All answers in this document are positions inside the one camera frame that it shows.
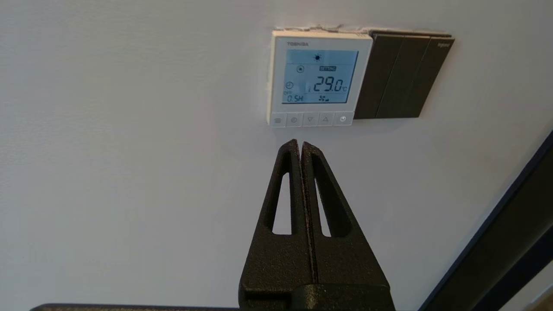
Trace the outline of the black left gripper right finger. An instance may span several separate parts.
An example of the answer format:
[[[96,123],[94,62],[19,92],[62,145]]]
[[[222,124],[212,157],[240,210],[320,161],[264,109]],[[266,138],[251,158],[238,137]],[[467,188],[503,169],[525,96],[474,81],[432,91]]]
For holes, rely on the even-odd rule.
[[[393,311],[390,285],[324,154],[302,145],[302,173],[311,243],[312,283],[302,309]]]

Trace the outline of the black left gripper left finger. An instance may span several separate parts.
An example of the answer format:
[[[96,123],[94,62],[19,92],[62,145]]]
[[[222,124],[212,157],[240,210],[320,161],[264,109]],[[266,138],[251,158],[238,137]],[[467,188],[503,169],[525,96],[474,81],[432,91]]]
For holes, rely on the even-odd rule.
[[[280,190],[289,185],[290,234],[274,232]],[[317,279],[311,209],[317,199],[308,196],[305,168],[298,140],[279,149],[267,192],[238,286],[241,309],[283,311],[291,309],[297,288]]]

